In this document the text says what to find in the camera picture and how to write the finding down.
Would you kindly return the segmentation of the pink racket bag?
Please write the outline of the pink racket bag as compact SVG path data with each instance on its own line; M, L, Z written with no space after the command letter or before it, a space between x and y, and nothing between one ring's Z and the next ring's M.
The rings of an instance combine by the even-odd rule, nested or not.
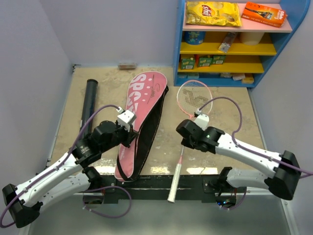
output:
M159 127L167 92L167 78L158 71L140 73L130 81L126 110L136 115L133 128L139 136L130 147L120 145L114 173L117 180L134 181L143 169Z

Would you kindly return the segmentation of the black shuttlecock tube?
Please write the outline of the black shuttlecock tube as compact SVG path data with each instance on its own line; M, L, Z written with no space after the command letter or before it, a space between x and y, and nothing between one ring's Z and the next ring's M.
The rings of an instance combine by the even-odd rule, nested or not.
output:
M82 130L83 126L86 124L87 120L92 116L95 110L96 103L96 94L97 94L98 81L94 79L88 79L86 83L85 96L84 96L84 104L81 115L81 126L80 130Z

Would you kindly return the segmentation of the pink badminton racket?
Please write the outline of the pink badminton racket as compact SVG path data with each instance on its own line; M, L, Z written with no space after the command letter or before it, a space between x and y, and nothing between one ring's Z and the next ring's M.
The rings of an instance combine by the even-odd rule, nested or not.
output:
M191 80L183 83L177 92L177 103L179 108L188 115L190 120L195 119L194 113L204 105L207 101L213 98L210 89L202 82L197 80ZM212 110L213 105L210 104L208 107L202 110L202 113L209 114ZM175 168L173 175L169 195L167 201L170 203L175 202L176 193L179 184L179 177L182 165L182 158L184 153L184 146L181 149L179 161Z

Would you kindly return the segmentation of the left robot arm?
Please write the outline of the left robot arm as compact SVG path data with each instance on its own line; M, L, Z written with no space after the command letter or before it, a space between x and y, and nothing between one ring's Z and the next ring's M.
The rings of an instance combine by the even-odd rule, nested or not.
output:
M118 146L130 147L139 135L132 127L127 129L117 122L103 121L93 132L78 140L57 162L30 180L8 184L2 189L5 212L9 212L13 224L22 228L40 215L44 205L40 199L68 176L78 171L88 174L88 166L101 158L102 153Z

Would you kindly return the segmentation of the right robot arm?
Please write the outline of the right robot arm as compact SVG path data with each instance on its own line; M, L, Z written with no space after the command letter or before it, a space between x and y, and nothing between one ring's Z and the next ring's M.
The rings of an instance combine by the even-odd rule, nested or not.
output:
M292 152L266 151L238 141L212 126L202 130L188 119L182 121L176 131L182 136L182 145L187 148L227 156L253 168L225 167L217 179L209 183L212 188L220 192L230 192L234 188L262 188L278 198L293 199L301 173Z

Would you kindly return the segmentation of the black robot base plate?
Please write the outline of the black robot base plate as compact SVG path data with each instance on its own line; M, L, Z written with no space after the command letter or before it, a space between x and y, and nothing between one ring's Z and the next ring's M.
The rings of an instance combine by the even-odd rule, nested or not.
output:
M120 182L112 175L103 175L89 190L104 199L104 203L116 204L119 200L167 200L172 175L140 175L135 181ZM181 175L176 200L217 203L226 208L238 202L244 187L235 189L218 181L219 175Z

